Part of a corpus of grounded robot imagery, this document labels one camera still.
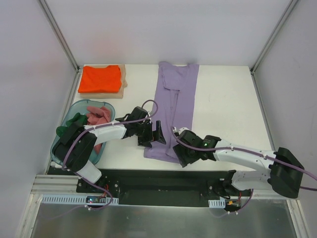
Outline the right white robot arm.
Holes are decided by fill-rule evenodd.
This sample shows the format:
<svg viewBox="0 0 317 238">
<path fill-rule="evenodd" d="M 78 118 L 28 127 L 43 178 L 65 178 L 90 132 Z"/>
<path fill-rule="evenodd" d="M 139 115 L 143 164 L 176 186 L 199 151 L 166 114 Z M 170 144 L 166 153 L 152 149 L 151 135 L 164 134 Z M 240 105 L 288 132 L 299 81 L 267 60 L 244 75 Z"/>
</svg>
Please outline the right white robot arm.
<svg viewBox="0 0 317 238">
<path fill-rule="evenodd" d="M 227 195 L 247 189 L 272 189 L 277 194 L 296 199 L 303 178 L 304 167 L 290 150 L 277 151 L 240 147 L 216 136 L 200 138 L 186 127 L 171 128 L 177 144 L 173 150 L 181 166 L 198 160 L 229 162 L 249 168 L 249 171 L 231 170 L 222 182 Z"/>
</svg>

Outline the lilac purple t shirt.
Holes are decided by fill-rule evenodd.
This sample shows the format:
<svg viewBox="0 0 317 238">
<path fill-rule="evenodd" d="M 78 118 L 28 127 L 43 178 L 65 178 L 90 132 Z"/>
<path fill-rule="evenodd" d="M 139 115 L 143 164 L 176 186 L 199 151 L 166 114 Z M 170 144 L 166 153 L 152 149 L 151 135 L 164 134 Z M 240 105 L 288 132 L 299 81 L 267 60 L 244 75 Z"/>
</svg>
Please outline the lilac purple t shirt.
<svg viewBox="0 0 317 238">
<path fill-rule="evenodd" d="M 155 93 L 158 112 L 152 120 L 161 122 L 166 144 L 153 142 L 151 148 L 145 148 L 145 158 L 179 163 L 173 150 L 177 142 L 172 136 L 171 127 L 192 128 L 198 73 L 198 64 L 175 66 L 167 62 L 159 63 Z"/>
</svg>

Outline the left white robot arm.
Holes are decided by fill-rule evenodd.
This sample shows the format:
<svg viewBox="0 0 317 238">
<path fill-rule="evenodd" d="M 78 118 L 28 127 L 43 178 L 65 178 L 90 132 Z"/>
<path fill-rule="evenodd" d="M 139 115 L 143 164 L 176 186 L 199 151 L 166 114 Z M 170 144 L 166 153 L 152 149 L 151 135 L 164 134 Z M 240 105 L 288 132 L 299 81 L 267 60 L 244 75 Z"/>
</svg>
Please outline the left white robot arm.
<svg viewBox="0 0 317 238">
<path fill-rule="evenodd" d="M 101 178 L 102 172 L 89 160 L 94 147 L 134 135 L 138 137 L 139 146 L 151 148 L 153 142 L 165 145 L 161 123 L 157 120 L 153 130 L 151 117 L 144 108 L 137 106 L 125 117 L 112 122 L 100 125 L 73 122 L 53 146 L 52 153 L 61 160 L 63 168 L 86 179 L 88 188 L 99 193 L 104 189 L 105 181 Z"/>
</svg>

